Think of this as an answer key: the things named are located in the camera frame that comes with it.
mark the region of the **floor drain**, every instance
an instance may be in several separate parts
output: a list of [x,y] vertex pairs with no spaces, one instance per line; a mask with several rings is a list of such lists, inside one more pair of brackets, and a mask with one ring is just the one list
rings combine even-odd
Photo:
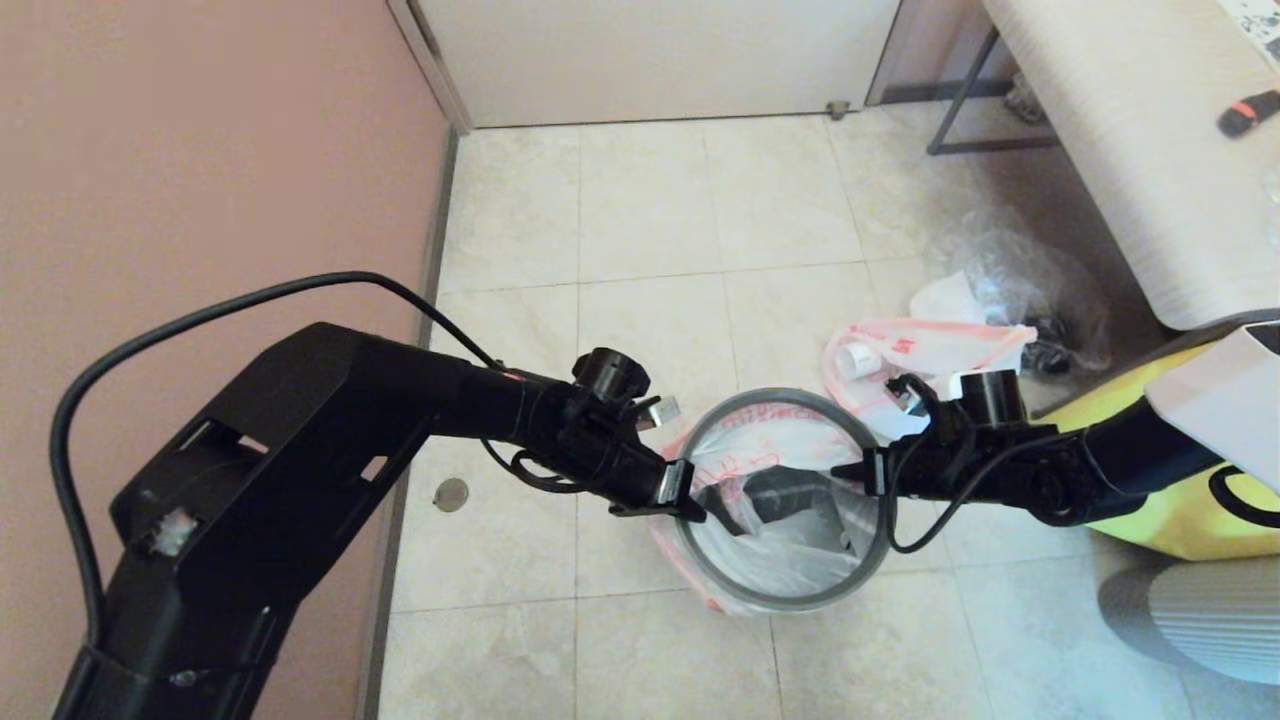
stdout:
[[445,512],[454,512],[467,503],[470,495],[466,482],[461,478],[449,478],[435,488],[435,500],[431,502]]

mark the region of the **round trash can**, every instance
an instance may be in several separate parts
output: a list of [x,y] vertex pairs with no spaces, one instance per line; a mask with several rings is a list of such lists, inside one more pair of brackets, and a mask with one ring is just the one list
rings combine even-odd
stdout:
[[829,473],[874,445],[852,415],[809,392],[731,397],[667,450],[694,464],[707,521],[660,518],[654,536],[712,609],[826,607],[856,591],[888,551],[884,502]]

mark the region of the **plastic bag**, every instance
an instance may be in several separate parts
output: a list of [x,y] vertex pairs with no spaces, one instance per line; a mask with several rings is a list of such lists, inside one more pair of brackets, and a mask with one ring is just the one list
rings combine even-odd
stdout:
[[[677,439],[663,454],[680,456],[685,441]],[[732,582],[765,596],[800,598],[849,578],[867,556],[877,527],[877,501],[827,473],[859,461],[861,448],[823,415],[787,402],[749,405],[709,428],[689,459],[696,469],[692,495],[714,486],[733,523],[746,530],[735,536],[716,515],[687,525],[701,553]],[[803,473],[804,482],[756,491],[753,502],[750,484],[783,469]],[[787,496],[800,493],[805,496],[804,510],[778,520],[760,519],[762,505],[786,502],[794,500]],[[708,607],[731,615],[780,611],[728,592],[705,573],[676,520],[654,518],[650,529]]]
[[931,245],[925,261],[934,278],[964,273],[987,324],[1039,331],[1025,366],[1061,374],[1111,364],[1102,288],[1074,258],[1034,242],[1014,210],[969,213]]
[[[928,418],[902,411],[884,388],[884,382],[902,373],[915,373],[947,398],[946,383],[966,370],[1018,370],[1023,347],[1036,340],[1036,329],[1021,325],[992,327],[934,320],[868,320],[844,328],[831,338],[822,354],[822,375],[827,392],[887,439],[916,434],[928,427]],[[841,374],[838,354],[849,343],[860,342],[878,352],[884,366],[863,378]]]

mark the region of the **baseboard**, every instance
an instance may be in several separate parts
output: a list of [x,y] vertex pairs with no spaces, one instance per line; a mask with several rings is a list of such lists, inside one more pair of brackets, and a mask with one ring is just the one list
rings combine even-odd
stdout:
[[[936,85],[900,85],[886,87],[881,104],[890,102],[928,102],[931,100],[951,100],[960,92],[960,81]],[[1001,97],[1014,88],[1010,79],[979,79],[969,91],[969,97]]]
[[[453,170],[458,159],[458,133],[451,127],[440,170],[440,193],[435,200],[435,223],[426,238],[426,266],[422,273],[422,297],[435,302],[440,287],[440,265],[444,260],[444,231],[449,223],[449,200],[453,196]],[[415,345],[428,347],[431,340],[431,320],[425,315],[417,327]],[[392,591],[396,587],[396,562],[399,560],[401,527],[404,521],[404,502],[408,497],[408,470],[392,488],[390,506],[383,511],[383,527],[378,538],[378,551],[383,559],[374,592],[372,632],[366,643],[365,676],[360,680],[356,707],[362,720],[378,720],[378,706],[383,692],[383,657],[387,653],[387,628],[392,618]]]

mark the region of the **red and black object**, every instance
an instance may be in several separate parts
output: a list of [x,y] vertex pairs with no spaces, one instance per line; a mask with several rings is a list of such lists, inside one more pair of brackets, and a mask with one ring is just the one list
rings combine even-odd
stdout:
[[1217,128],[1226,137],[1240,137],[1276,113],[1280,113],[1280,90],[1268,90],[1228,108],[1217,119]]

